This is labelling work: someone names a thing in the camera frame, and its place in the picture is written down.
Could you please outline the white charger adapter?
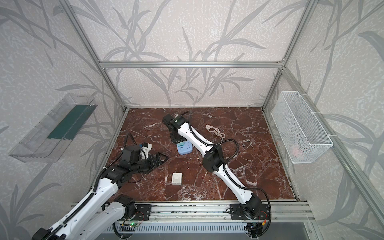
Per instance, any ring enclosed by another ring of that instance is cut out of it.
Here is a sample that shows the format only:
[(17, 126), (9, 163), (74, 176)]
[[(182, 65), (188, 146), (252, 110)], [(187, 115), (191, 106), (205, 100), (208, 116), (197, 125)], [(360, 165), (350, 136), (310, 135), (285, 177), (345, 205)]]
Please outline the white charger adapter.
[(172, 185), (181, 186), (182, 185), (182, 173), (173, 173), (172, 174)]

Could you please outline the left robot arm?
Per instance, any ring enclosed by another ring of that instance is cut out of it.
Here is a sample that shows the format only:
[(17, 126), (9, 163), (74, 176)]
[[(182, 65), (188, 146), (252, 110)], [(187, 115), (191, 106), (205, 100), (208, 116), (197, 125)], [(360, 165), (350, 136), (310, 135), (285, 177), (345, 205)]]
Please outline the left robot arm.
[(151, 144), (124, 145), (118, 157), (98, 174), (89, 193), (63, 218), (48, 229), (39, 229), (34, 240), (94, 240), (109, 226), (137, 214), (135, 200), (120, 195), (108, 200), (135, 174), (149, 174), (169, 156), (151, 154)]

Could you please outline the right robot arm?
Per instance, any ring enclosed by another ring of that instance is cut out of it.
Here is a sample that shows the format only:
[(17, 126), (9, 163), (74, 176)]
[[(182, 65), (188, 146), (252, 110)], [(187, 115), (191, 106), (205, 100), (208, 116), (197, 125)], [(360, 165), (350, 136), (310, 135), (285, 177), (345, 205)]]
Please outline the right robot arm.
[[(217, 143), (212, 143), (204, 138), (191, 125), (191, 120), (186, 119), (183, 115), (173, 117), (166, 115), (162, 122), (171, 132), (173, 143), (189, 141), (203, 156), (203, 167), (210, 173), (218, 176), (227, 187), (235, 194), (240, 206), (243, 208), (245, 216), (254, 220), (261, 211), (262, 201), (255, 194), (255, 191), (261, 191), (268, 202), (268, 210), (270, 211), (271, 202), (267, 193), (261, 188), (247, 188), (243, 183), (230, 171), (228, 162), (233, 159), (239, 152), (239, 144), (233, 139), (223, 140)], [(233, 142), (236, 146), (235, 152), (225, 159), (222, 144)]]

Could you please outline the blue square power strip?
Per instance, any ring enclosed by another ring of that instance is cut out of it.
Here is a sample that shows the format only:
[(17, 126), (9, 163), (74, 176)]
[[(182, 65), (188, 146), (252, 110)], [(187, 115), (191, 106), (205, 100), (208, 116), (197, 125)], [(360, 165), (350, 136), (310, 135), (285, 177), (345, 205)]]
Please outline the blue square power strip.
[(177, 150), (180, 155), (186, 155), (189, 154), (193, 151), (193, 145), (191, 144), (190, 141), (184, 141), (177, 143)]

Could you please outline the aluminium front rail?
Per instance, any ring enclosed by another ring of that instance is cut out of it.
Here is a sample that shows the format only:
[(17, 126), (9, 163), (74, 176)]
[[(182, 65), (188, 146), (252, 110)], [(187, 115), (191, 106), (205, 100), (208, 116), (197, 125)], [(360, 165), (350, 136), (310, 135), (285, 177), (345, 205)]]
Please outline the aluminium front rail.
[(137, 208), (151, 205), (150, 210), (141, 210), (149, 216), (149, 223), (262, 223), (265, 214), (272, 216), (273, 223), (314, 222), (315, 217), (307, 202), (271, 201), (271, 210), (263, 210), (254, 220), (246, 218), (239, 210), (231, 208), (234, 201), (162, 201), (137, 202)]

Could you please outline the clear plastic wall shelf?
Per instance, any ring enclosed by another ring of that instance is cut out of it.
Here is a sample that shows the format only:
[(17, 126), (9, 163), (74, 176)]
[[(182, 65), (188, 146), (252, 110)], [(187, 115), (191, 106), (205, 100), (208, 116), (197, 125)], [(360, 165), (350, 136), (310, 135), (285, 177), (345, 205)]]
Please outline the clear plastic wall shelf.
[(67, 94), (9, 153), (24, 163), (57, 162), (98, 105)]

